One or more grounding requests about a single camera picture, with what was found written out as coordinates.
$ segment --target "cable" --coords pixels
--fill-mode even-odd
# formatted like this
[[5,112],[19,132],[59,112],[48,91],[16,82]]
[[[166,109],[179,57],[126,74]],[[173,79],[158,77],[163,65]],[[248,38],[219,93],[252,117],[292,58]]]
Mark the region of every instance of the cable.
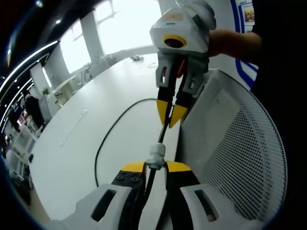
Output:
[[155,98],[147,98],[147,99],[143,99],[143,100],[140,100],[140,101],[137,101],[136,103],[134,103],[133,105],[131,105],[128,109],[126,109],[122,115],[119,116],[119,118],[115,121],[115,123],[112,125],[112,127],[109,129],[109,131],[106,133],[105,135],[105,138],[102,140],[99,148],[98,148],[98,151],[96,153],[96,157],[95,157],[95,181],[96,181],[96,186],[99,187],[99,184],[98,184],[98,178],[97,178],[97,159],[98,159],[98,156],[99,156],[99,153],[100,153],[100,150],[104,144],[104,142],[106,141],[106,138],[108,137],[108,135],[110,134],[110,132],[112,131],[112,129],[114,128],[114,126],[117,124],[117,122],[123,117],[123,115],[128,111],[130,110],[133,106],[135,106],[136,104],[140,103],[140,102],[145,102],[145,101],[156,101],[157,99]]
[[[163,139],[164,139],[164,135],[165,135],[165,132],[166,132],[166,129],[167,129],[167,126],[169,124],[169,120],[164,124],[164,126],[162,127],[162,130],[160,132],[160,136],[159,136],[159,139],[158,139],[158,142],[159,143],[162,143],[163,142]],[[150,170],[150,173],[149,173],[149,178],[148,178],[148,182],[147,182],[147,186],[146,186],[146,190],[145,190],[145,193],[144,193],[144,206],[146,205],[147,203],[147,200],[149,198],[149,195],[150,195],[150,192],[152,190],[152,187],[153,187],[153,184],[154,184],[154,177],[155,177],[155,173],[156,173],[157,169],[151,169]]]

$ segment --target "white table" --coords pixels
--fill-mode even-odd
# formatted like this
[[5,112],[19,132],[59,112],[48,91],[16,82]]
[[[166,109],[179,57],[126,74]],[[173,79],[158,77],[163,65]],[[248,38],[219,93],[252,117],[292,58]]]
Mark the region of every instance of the white table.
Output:
[[[33,148],[30,172],[51,219],[64,219],[73,213],[77,201],[96,188],[95,155],[116,119],[133,103],[157,98],[153,62],[157,63],[156,54],[145,55],[141,62],[128,58],[115,64],[71,97],[45,128]],[[101,149],[97,162],[99,183],[111,183],[129,162],[145,161],[161,128],[155,101],[142,102],[130,109]],[[175,159],[178,134],[179,123],[166,132],[167,160]],[[147,219],[158,219],[164,198],[164,175],[159,171],[141,226]]]

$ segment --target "floor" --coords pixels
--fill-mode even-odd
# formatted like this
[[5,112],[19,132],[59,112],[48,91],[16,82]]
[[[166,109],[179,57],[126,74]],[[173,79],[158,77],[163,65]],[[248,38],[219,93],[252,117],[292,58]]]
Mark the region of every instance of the floor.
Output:
[[28,206],[21,198],[20,201],[23,205],[27,207],[32,217],[34,217],[39,223],[46,224],[50,221],[48,214],[46,213],[45,209],[43,208],[40,200],[37,196],[36,190],[32,189],[30,191],[31,196],[31,205]]

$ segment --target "ceiling light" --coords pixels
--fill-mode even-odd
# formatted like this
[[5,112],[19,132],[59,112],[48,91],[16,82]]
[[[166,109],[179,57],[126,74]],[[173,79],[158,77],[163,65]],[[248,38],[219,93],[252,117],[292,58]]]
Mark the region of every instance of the ceiling light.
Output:
[[48,75],[47,75],[47,73],[46,73],[46,70],[45,70],[44,67],[43,67],[42,69],[43,69],[43,74],[44,74],[44,76],[45,76],[45,79],[46,79],[46,81],[47,81],[47,84],[48,84],[48,86],[51,88],[52,85],[51,85],[50,79],[49,79],[49,77],[48,77]]
[[32,83],[32,84],[27,88],[27,91],[28,91],[29,89],[31,89],[32,86],[34,86],[34,83]]
[[0,121],[0,126],[1,126],[2,123],[3,123],[3,120],[4,120],[5,116],[6,116],[6,114],[8,113],[10,106],[13,104],[13,102],[14,102],[15,99],[18,97],[18,95],[20,94],[20,92],[27,86],[27,84],[30,83],[31,80],[32,80],[32,78],[30,78],[30,79],[23,85],[23,87],[21,87],[21,89],[16,93],[16,95],[13,97],[13,99],[11,100],[11,102],[10,102],[10,104],[9,104],[9,107],[5,110],[5,112],[4,112],[4,114],[3,114],[3,117],[2,117],[2,119],[1,119],[1,121]]
[[40,48],[39,50],[35,51],[33,54],[31,54],[30,56],[28,56],[25,60],[23,60],[10,74],[9,76],[5,79],[4,83],[1,85],[0,87],[0,92],[3,90],[3,87],[6,85],[6,83],[8,82],[8,80],[13,76],[14,73],[16,73],[17,70],[20,69],[21,66],[23,66],[28,60],[30,60],[31,58],[33,58],[36,54],[42,52],[44,49],[47,49],[48,47],[54,45],[58,43],[58,41],[54,41],[49,43],[48,45]]
[[37,0],[37,1],[35,2],[35,4],[36,4],[36,6],[38,6],[39,8],[42,8],[42,7],[43,7],[43,3],[42,3],[42,1],[40,1],[40,0]]

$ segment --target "black screw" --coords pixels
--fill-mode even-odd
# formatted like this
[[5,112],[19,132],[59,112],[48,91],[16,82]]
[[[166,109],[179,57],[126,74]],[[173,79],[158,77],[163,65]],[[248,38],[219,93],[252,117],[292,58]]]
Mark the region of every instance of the black screw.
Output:
[[123,176],[117,176],[116,179],[117,179],[118,181],[121,181],[121,180],[124,179],[124,177],[123,177]]
[[138,181],[139,181],[139,178],[133,177],[131,180],[132,180],[133,182],[138,182]]

